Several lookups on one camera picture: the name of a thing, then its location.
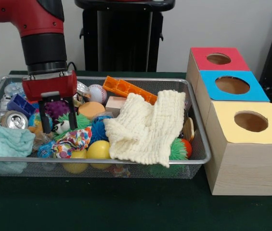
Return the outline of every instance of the wooden box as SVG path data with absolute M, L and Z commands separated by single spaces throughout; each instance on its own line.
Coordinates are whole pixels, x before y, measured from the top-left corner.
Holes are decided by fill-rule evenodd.
M 211 100 L 270 101 L 251 71 L 200 71 L 195 97 L 204 124 Z
M 186 79 L 196 91 L 200 71 L 249 71 L 247 64 L 237 48 L 205 48 L 190 49 Z
M 121 107 L 124 105 L 126 98 L 110 96 L 107 104 L 106 111 L 112 112 L 113 116 L 116 118 L 120 114 Z
M 205 164 L 213 195 L 272 195 L 272 104 L 212 101 Z

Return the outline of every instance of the light blue towel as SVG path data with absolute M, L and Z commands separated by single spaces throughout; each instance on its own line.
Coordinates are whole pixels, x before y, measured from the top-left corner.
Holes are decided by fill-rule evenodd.
M 34 138 L 27 129 L 0 127 L 0 157 L 27 157 Z M 25 168 L 26 162 L 0 162 L 0 174 L 20 174 Z

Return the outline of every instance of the orange plastic block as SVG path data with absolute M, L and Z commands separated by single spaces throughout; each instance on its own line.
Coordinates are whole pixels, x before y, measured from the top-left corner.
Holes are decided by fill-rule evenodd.
M 138 88 L 137 86 L 132 85 L 129 82 L 121 79 L 116 80 L 115 78 L 112 78 L 110 76 L 107 76 L 103 84 L 103 88 L 121 97 L 127 97 L 129 93 L 141 95 L 145 101 L 149 102 L 152 105 L 154 105 L 157 100 L 156 95 L 153 95 L 141 88 Z

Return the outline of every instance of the purple spiky ball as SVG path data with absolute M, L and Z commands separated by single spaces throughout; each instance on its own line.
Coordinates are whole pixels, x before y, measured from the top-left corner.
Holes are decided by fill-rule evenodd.
M 66 101 L 55 101 L 45 104 L 46 113 L 50 115 L 54 124 L 57 124 L 57 119 L 64 114 L 70 112 L 68 103 Z

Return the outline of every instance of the yellow ball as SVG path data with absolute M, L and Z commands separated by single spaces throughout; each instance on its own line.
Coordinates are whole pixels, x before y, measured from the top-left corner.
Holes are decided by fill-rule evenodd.
M 87 150 L 82 151 L 73 151 L 71 155 L 72 159 L 86 159 Z M 80 174 L 88 168 L 89 164 L 87 163 L 63 163 L 63 168 L 73 174 Z
M 88 149 L 88 159 L 111 159 L 109 154 L 110 143 L 107 141 L 96 141 Z M 106 169 L 111 164 L 91 164 L 92 167 L 97 169 Z

